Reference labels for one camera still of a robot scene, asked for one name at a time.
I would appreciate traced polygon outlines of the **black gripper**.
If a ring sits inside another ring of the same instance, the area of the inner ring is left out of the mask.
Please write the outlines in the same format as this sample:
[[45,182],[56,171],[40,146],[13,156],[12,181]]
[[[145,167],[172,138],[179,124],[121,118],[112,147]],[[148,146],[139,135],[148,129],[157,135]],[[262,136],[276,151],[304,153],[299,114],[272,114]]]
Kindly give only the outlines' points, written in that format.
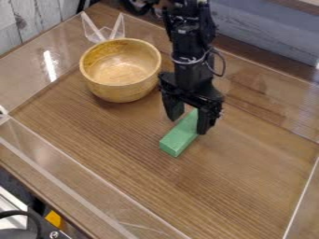
[[224,96],[214,85],[215,60],[175,64],[173,72],[159,73],[159,89],[167,117],[176,121],[184,105],[198,109],[198,134],[207,134],[220,117]]

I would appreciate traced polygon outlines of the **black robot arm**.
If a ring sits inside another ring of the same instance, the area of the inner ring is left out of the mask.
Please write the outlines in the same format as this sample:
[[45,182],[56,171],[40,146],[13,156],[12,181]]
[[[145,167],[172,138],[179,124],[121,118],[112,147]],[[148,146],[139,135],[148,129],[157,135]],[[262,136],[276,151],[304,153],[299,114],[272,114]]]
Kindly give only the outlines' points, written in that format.
[[159,73],[165,114],[175,121],[184,113],[184,105],[191,105],[198,110],[198,134],[207,134],[220,117],[224,101],[212,81],[226,73],[226,60],[212,45],[216,24],[210,0],[173,0],[161,15],[175,65],[173,72]]

